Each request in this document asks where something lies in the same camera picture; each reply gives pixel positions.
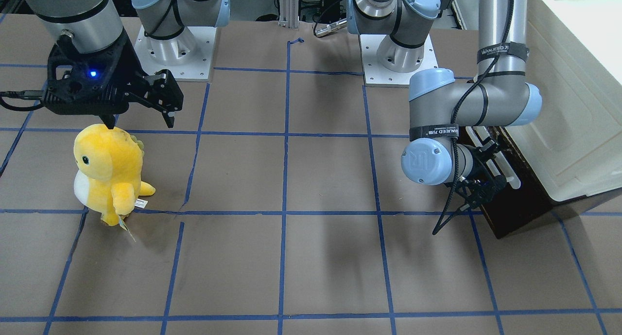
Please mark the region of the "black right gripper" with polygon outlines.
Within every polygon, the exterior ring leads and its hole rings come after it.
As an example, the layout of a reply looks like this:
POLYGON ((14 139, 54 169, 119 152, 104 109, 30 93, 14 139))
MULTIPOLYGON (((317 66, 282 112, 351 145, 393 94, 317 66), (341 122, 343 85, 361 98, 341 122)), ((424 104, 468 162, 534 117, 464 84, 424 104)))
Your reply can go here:
POLYGON ((168 128, 184 104, 173 72, 147 75, 126 31, 107 48, 80 53, 76 35, 60 34, 48 58, 47 86, 41 104, 55 114, 98 116, 107 129, 114 129, 117 114, 129 103, 158 111, 168 128))

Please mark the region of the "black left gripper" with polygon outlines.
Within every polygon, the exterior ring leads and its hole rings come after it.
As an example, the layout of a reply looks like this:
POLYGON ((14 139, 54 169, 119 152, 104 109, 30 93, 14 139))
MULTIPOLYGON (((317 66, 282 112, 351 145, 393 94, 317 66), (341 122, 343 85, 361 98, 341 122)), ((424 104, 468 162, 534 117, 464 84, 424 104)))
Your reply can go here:
POLYGON ((465 180, 458 182, 458 189, 468 190, 469 194, 460 194, 465 200, 460 210, 474 209, 491 202, 495 195, 506 187, 506 177, 502 174, 493 174, 486 166, 496 153, 501 151, 500 146, 467 146, 472 155, 473 165, 465 180))

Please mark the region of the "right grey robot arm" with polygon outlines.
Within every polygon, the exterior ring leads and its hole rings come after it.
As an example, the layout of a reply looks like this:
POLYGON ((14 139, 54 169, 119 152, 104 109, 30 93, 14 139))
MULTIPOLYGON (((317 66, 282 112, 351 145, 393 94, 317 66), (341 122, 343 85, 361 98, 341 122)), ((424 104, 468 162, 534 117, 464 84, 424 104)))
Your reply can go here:
POLYGON ((113 0, 25 0, 54 45, 42 90, 3 91, 1 105, 13 111, 45 107, 60 115, 93 115, 107 128, 131 103, 159 112, 167 127, 184 104, 173 66, 196 62, 201 48, 191 28, 224 27, 230 0, 130 0, 140 18, 143 51, 156 64, 146 69, 113 0), (37 100, 13 106, 5 98, 37 100))

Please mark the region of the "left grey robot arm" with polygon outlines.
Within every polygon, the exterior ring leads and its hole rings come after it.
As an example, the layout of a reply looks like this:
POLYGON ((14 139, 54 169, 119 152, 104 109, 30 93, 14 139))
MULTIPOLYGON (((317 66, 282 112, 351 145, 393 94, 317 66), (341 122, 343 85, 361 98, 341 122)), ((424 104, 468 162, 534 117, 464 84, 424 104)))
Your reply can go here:
MULTIPOLYGON (((424 56, 424 43, 441 0, 346 0, 348 31, 383 35, 385 67, 397 71, 400 54, 424 56)), ((453 71, 417 71, 409 82, 410 142, 401 156, 409 180, 427 186, 469 179, 484 160, 458 142, 461 126, 522 126, 542 107, 538 88, 526 82, 527 0, 479 0, 478 73, 458 83, 453 71)))

